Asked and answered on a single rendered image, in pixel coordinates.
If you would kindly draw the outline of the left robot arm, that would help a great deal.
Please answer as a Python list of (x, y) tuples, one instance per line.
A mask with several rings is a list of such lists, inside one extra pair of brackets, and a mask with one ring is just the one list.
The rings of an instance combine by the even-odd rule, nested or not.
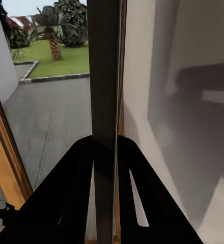
[(6, 226), (16, 213), (17, 210), (14, 205), (0, 200), (0, 224), (2, 223), (3, 226)]

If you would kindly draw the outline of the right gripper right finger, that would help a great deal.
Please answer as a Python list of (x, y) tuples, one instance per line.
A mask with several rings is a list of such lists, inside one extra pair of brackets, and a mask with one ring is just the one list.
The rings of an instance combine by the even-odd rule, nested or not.
[[(149, 227), (137, 223), (129, 169)], [(121, 244), (203, 244), (137, 144), (118, 136)]]

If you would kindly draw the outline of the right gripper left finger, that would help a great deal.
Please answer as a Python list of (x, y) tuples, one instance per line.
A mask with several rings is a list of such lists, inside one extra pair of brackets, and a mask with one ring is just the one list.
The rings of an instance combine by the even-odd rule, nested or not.
[(0, 244), (84, 244), (93, 137), (77, 140), (0, 233)]

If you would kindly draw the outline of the poster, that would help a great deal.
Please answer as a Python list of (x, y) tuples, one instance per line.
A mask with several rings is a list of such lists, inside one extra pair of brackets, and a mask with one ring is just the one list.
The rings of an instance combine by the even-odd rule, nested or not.
[(97, 244), (113, 244), (127, 0), (87, 0)]

